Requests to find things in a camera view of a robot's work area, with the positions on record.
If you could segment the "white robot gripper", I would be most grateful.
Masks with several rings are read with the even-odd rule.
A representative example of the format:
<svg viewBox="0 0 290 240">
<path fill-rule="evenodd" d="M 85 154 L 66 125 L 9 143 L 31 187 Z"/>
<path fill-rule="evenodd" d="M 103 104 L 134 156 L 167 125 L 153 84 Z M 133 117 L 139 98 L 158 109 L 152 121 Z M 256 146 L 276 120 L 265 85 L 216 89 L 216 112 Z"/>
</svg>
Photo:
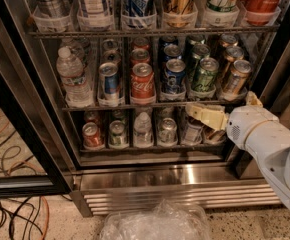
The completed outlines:
<svg viewBox="0 0 290 240">
<path fill-rule="evenodd" d="M 245 97 L 246 106 L 235 108 L 229 115 L 221 105 L 187 104 L 185 111 L 188 116 L 204 125 L 219 131 L 225 130 L 228 138 L 240 149 L 252 131 L 262 123 L 279 121 L 278 117 L 263 108 L 256 94 L 248 91 Z"/>
</svg>

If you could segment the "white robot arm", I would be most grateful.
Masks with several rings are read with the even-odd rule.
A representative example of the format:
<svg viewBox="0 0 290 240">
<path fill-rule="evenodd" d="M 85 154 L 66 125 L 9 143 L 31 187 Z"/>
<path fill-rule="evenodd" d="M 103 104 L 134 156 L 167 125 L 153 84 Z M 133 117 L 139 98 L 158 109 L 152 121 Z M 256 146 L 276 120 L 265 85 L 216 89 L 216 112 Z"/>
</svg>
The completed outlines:
<svg viewBox="0 0 290 240">
<path fill-rule="evenodd" d="M 277 116 L 263 107 L 256 94 L 249 91 L 246 104 L 231 113 L 219 105 L 198 102 L 185 106 L 186 113 L 214 130 L 224 130 L 241 150 L 257 163 L 267 183 L 290 210 L 290 130 Z"/>
</svg>

